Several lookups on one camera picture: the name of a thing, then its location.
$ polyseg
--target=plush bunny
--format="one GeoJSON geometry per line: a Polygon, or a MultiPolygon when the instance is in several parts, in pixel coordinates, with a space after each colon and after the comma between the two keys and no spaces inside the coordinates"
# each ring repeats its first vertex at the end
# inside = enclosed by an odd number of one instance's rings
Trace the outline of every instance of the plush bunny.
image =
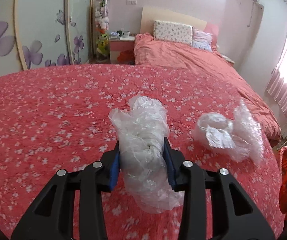
{"type": "Polygon", "coordinates": [[[102,18],[102,16],[101,16],[101,12],[100,12],[100,11],[98,11],[98,10],[97,10],[97,8],[96,8],[96,11],[95,11],[95,18],[99,18],[99,19],[101,19],[101,18],[102,18]]]}

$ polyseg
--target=headboard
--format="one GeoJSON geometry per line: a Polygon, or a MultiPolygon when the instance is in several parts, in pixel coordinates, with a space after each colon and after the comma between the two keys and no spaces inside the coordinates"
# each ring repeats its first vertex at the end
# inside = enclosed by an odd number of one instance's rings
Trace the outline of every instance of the headboard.
{"type": "Polygon", "coordinates": [[[178,22],[191,25],[199,30],[213,34],[212,45],[217,44],[219,28],[218,26],[197,19],[190,15],[176,13],[167,9],[158,7],[143,7],[143,13],[141,16],[140,33],[150,33],[153,35],[153,22],[154,20],[178,22]]]}

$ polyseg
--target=crumpled plastic bag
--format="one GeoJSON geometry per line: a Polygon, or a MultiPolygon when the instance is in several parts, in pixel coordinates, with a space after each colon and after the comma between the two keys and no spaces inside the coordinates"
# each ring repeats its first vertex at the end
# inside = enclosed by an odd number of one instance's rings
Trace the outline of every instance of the crumpled plastic bag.
{"type": "Polygon", "coordinates": [[[119,140],[125,189],[149,213],[183,205],[184,192],[172,190],[162,157],[164,137],[170,133],[167,110],[159,100],[140,95],[129,105],[131,111],[115,108],[109,113],[119,140]]]}
{"type": "Polygon", "coordinates": [[[193,132],[194,140],[215,153],[229,155],[236,162],[249,157],[255,165],[260,165],[264,150],[261,126],[242,99],[234,109],[234,118],[230,120],[218,113],[203,114],[193,132]]]}

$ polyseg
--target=green plush toy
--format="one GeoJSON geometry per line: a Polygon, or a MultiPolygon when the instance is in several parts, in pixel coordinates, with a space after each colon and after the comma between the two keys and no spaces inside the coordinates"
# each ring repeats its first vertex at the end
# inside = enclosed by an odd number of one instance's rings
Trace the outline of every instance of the green plush toy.
{"type": "Polygon", "coordinates": [[[108,34],[107,33],[102,34],[101,39],[103,40],[108,39],[108,34]]]}
{"type": "Polygon", "coordinates": [[[108,57],[108,51],[106,49],[106,41],[105,40],[98,40],[96,42],[97,44],[97,52],[104,55],[105,57],[108,57]]]}

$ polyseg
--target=pink nightstand drawer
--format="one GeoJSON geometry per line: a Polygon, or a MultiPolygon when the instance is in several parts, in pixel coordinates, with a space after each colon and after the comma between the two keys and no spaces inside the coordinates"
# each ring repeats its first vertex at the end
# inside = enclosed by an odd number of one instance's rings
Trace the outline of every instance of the pink nightstand drawer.
{"type": "Polygon", "coordinates": [[[110,51],[134,50],[133,41],[110,41],[110,51]]]}

